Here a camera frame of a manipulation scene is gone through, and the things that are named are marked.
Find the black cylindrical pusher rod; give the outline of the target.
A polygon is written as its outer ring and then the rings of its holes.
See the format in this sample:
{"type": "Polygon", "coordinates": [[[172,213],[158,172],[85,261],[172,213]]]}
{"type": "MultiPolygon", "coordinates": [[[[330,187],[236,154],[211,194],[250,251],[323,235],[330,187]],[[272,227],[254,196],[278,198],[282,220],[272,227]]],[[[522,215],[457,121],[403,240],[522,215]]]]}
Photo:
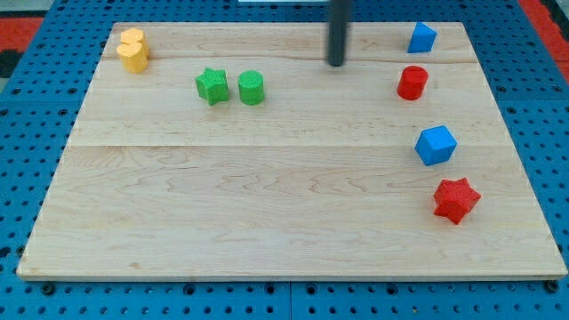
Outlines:
{"type": "Polygon", "coordinates": [[[327,63],[332,67],[344,64],[351,0],[330,0],[328,5],[327,63]]]}

